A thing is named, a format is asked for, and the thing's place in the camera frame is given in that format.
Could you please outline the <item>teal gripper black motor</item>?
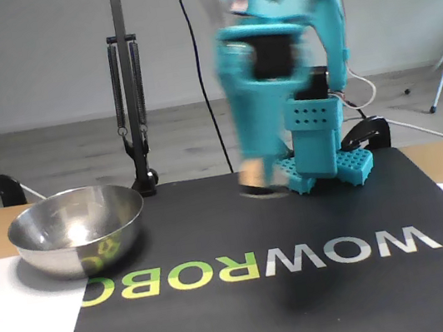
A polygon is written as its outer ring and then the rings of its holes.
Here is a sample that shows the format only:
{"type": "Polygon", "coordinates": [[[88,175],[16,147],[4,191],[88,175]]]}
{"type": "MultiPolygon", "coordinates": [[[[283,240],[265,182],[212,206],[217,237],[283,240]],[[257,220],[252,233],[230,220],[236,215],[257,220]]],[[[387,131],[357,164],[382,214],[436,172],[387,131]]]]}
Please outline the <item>teal gripper black motor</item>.
{"type": "Polygon", "coordinates": [[[287,185],[280,138],[282,95],[271,87],[305,82],[310,68],[303,24],[231,25],[216,32],[216,69],[225,88],[244,159],[265,160],[268,185],[287,185]]]}

